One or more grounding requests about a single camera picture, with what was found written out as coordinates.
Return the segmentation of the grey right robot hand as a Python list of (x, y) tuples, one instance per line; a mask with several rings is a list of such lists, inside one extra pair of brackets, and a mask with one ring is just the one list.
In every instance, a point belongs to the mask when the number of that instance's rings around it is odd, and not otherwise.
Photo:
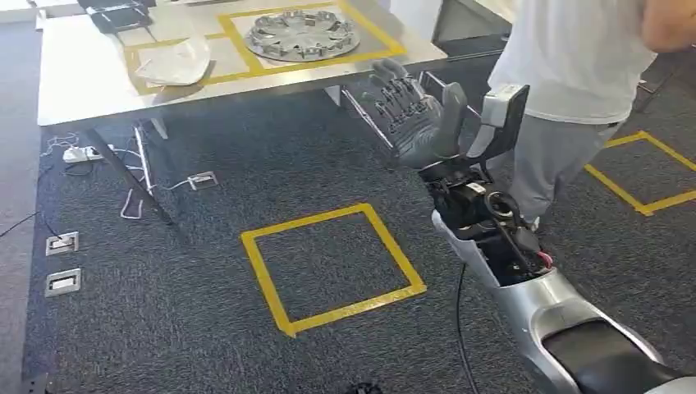
[(459, 83), (444, 85), (436, 98), (390, 58), (372, 64), (369, 83), (362, 99), (376, 111), (399, 164), (419, 170), (460, 153), (469, 100)]

